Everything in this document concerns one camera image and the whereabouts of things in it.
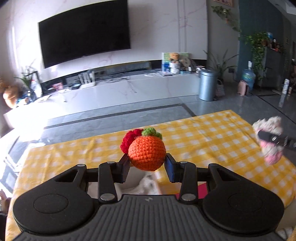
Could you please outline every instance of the black tv screen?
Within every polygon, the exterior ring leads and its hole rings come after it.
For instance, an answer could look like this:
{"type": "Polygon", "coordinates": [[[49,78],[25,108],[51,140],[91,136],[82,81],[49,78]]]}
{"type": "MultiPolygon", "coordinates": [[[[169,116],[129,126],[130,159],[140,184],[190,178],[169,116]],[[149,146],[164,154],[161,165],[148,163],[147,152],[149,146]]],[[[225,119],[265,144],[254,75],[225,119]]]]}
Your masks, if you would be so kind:
{"type": "Polygon", "coordinates": [[[39,23],[44,67],[114,50],[129,49],[127,0],[75,8],[39,23]]]}

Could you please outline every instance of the pink and white crochet toy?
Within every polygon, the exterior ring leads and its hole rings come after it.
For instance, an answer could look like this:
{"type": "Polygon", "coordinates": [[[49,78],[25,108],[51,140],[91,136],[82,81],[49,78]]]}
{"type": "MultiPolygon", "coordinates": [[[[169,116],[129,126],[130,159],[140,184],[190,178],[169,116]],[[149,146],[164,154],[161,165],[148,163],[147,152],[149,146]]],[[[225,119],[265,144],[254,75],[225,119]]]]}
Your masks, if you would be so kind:
{"type": "Polygon", "coordinates": [[[265,161],[270,165],[277,163],[283,155],[284,148],[259,139],[258,132],[263,130],[276,135],[282,134],[283,129],[281,128],[281,118],[279,116],[275,116],[270,117],[268,120],[258,120],[253,124],[253,130],[256,134],[257,142],[261,146],[265,161]]]}

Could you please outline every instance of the trash can lid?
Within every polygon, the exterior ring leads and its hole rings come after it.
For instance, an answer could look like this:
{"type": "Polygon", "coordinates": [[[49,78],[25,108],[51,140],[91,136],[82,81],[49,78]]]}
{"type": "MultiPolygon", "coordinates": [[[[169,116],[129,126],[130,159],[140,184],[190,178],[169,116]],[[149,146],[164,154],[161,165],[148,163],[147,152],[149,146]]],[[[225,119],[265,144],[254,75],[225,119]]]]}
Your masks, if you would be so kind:
{"type": "Polygon", "coordinates": [[[205,76],[211,76],[211,77],[216,77],[217,72],[209,69],[203,69],[200,74],[205,75],[205,76]]]}

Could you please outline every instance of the ribbed gray panel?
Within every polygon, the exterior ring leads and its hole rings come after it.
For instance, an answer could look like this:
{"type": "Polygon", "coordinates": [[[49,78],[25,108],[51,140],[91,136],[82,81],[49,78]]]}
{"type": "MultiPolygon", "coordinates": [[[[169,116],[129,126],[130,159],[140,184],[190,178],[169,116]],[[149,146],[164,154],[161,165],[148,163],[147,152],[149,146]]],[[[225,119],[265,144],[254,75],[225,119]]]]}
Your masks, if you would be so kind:
{"type": "Polygon", "coordinates": [[[211,226],[198,208],[181,204],[174,196],[125,195],[116,204],[100,207],[89,223],[71,234],[38,237],[22,233],[15,240],[281,241],[281,238],[275,233],[260,237],[236,237],[223,233],[211,226]]]}

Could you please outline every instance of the crocheted toy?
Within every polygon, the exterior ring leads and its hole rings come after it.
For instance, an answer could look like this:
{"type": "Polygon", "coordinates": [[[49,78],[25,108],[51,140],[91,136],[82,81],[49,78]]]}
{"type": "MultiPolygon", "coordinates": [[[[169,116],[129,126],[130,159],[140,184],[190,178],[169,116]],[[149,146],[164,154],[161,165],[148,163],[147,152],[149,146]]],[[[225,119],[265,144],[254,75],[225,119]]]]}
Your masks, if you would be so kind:
{"type": "Polygon", "coordinates": [[[166,156],[162,135],[154,128],[129,131],[120,145],[130,162],[143,171],[155,171],[162,166],[166,156]]]}
{"type": "Polygon", "coordinates": [[[276,135],[282,134],[283,129],[281,128],[281,118],[276,116],[276,117],[270,117],[268,120],[265,120],[265,119],[258,120],[253,124],[253,130],[256,134],[257,142],[261,146],[261,150],[264,155],[265,161],[269,165],[273,165],[277,163],[283,155],[283,147],[276,146],[273,143],[266,142],[259,139],[258,132],[260,130],[263,130],[276,135]]]}

